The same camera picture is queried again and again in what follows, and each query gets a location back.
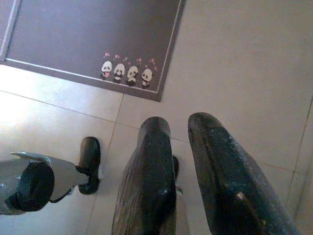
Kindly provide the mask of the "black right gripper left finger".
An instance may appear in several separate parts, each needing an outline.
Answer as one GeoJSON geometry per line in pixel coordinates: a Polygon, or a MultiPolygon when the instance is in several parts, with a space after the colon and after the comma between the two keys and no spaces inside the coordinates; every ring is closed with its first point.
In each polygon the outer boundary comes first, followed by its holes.
{"type": "Polygon", "coordinates": [[[118,189],[113,235],[176,233],[175,167],[170,127],[161,117],[146,119],[118,189]]]}

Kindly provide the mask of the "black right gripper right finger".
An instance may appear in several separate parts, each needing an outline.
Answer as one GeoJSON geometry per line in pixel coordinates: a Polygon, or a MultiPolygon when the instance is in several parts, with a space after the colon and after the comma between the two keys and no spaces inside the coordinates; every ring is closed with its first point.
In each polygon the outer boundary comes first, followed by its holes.
{"type": "Polygon", "coordinates": [[[188,137],[211,234],[299,234],[261,168],[217,118],[192,114],[188,137]]]}

